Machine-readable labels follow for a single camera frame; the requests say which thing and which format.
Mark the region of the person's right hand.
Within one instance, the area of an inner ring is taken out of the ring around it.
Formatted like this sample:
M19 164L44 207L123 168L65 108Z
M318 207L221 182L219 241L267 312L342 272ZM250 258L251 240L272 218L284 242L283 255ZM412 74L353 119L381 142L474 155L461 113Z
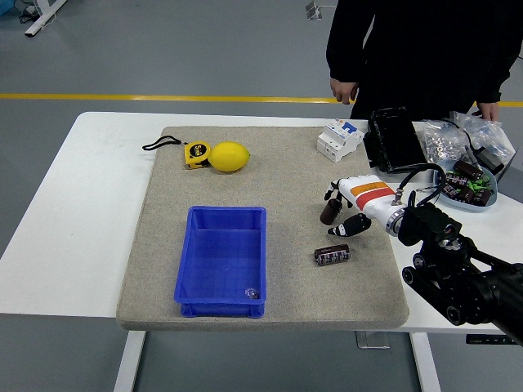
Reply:
M340 82L335 78L331 78L329 84L336 102L344 105L355 102L359 90L359 83Z

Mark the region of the white and black robot right hand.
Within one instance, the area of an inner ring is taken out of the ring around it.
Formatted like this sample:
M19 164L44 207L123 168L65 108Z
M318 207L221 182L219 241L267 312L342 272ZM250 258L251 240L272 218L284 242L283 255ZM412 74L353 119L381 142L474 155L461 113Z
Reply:
M400 197L376 175L339 179L331 182L325 193L324 199L328 204L320 220L325 225L331 225L345 199L347 206L356 208L358 212L340 225L328 229L328 234L352 237L369 229L376 221L387 234L397 236L406 208Z

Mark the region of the person's left hand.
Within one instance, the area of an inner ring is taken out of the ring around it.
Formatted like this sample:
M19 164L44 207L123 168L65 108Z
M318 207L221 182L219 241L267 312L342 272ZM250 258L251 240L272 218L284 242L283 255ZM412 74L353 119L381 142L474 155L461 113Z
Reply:
M498 102L494 103L476 103L477 110L472 113L473 116L482 118L485 121L497 122L499 120Z

